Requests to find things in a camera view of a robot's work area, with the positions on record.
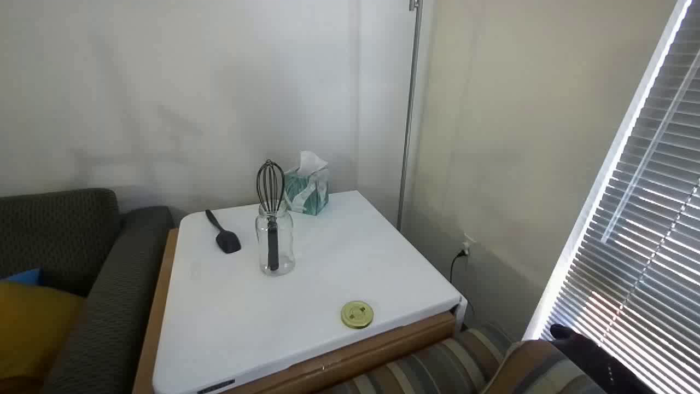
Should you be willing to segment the black dishing spoon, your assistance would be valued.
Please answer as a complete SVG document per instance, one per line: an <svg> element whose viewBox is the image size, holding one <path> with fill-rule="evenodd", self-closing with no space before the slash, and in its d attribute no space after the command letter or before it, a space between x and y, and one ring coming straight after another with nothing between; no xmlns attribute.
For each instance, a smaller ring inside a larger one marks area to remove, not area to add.
<svg viewBox="0 0 700 394"><path fill-rule="evenodd" d="M207 222L219 231L216 235L216 245L222 248L224 255L234 255L240 249L240 242L234 233L226 231L219 220L215 218L213 211L205 212Z"/></svg>

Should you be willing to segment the teal patterned tissue box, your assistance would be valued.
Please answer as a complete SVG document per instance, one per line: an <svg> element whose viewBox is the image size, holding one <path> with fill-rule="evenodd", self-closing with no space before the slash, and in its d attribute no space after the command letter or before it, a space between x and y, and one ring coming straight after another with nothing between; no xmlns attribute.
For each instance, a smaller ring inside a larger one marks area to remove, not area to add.
<svg viewBox="0 0 700 394"><path fill-rule="evenodd" d="M285 176L285 201L293 212L320 215L328 203L328 163L302 152L300 163Z"/></svg>

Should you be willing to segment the clear glass jar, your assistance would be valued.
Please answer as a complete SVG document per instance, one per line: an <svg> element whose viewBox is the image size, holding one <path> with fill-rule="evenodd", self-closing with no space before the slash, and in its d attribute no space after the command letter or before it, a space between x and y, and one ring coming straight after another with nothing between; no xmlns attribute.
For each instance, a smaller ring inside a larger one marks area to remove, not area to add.
<svg viewBox="0 0 700 394"><path fill-rule="evenodd" d="M259 211L257 218L259 263L266 276L285 276L295 265L293 218L286 209Z"/></svg>

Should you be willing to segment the small green round lid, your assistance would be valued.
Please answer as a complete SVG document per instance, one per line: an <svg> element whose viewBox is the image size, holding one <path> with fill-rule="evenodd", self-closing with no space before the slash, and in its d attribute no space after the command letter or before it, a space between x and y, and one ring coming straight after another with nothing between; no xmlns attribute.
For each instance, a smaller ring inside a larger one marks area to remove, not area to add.
<svg viewBox="0 0 700 394"><path fill-rule="evenodd" d="M374 323L374 308L363 300L349 300L341 306L340 318L347 328L367 328Z"/></svg>

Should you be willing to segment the white foam board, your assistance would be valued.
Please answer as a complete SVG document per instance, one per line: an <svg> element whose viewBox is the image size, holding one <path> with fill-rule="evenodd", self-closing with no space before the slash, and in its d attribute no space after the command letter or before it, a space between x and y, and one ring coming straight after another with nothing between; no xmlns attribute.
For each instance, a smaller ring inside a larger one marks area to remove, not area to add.
<svg viewBox="0 0 700 394"><path fill-rule="evenodd" d="M254 207L215 218L240 249L224 255L203 212L179 222L156 394L244 385L429 315L467 312L467 297L357 190L293 220L295 268L285 276L261 269ZM341 323L349 300L374 308L367 328Z"/></svg>

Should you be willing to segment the metal floor lamp pole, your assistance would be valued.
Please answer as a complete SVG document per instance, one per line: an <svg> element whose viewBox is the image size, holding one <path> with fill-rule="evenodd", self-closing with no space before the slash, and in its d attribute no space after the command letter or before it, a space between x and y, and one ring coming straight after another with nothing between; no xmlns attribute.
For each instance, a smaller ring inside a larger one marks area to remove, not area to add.
<svg viewBox="0 0 700 394"><path fill-rule="evenodd" d="M406 201L406 185L410 185L410 138L411 138L411 116L414 116L414 97L416 97L416 69L418 69L418 50L421 50L421 19L423 19L423 0L406 0L410 13L414 18L411 25L411 57L410 57L410 80L406 80L406 110L404 110L404 134L403 134L403 165L401 165L401 192L398 192L398 215L395 227L403 227L404 201Z"/></svg>

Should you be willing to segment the dark grey sofa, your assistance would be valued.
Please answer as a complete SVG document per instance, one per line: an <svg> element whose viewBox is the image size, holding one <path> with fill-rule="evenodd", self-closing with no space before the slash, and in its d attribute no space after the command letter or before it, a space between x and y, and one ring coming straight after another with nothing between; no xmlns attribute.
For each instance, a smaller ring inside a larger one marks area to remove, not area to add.
<svg viewBox="0 0 700 394"><path fill-rule="evenodd" d="M43 394L130 394L168 233L167 207L123 212L110 188L0 200L0 274L86 300Z"/></svg>

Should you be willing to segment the white window blinds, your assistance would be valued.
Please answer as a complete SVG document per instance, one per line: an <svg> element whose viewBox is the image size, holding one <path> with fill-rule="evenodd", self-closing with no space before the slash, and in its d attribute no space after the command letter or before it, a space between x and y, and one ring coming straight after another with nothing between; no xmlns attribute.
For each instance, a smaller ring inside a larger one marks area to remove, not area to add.
<svg viewBox="0 0 700 394"><path fill-rule="evenodd" d="M524 335L554 325L700 394L700 0L677 0Z"/></svg>

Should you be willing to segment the blue cushion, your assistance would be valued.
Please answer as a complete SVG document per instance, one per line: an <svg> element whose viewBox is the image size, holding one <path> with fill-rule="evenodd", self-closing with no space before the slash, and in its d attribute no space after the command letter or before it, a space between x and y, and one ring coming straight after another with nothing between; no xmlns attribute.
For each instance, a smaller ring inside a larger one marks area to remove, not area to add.
<svg viewBox="0 0 700 394"><path fill-rule="evenodd" d="M27 272L18 272L10 276L4 276L4 283L16 283L16 284L40 284L42 278L42 269L27 269Z"/></svg>

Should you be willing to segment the yellow cushion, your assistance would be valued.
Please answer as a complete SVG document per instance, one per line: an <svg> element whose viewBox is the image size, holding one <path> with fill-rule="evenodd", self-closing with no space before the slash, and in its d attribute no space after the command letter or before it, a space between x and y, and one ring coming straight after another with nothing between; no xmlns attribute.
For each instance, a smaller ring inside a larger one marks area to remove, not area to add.
<svg viewBox="0 0 700 394"><path fill-rule="evenodd" d="M0 283L0 377L43 380L84 306L52 288Z"/></svg>

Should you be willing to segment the wall outlet with plug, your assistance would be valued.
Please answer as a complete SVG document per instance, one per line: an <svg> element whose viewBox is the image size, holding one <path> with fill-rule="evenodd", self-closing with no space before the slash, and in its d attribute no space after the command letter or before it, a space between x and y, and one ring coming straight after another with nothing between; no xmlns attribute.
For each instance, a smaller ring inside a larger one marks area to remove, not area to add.
<svg viewBox="0 0 700 394"><path fill-rule="evenodd" d="M469 238L469 237L463 237L463 244L462 244L460 251L453 257L453 261L451 261L451 265L448 265L448 283L454 281L454 268L458 268L458 263L470 259L473 245L475 245L475 242Z"/></svg>

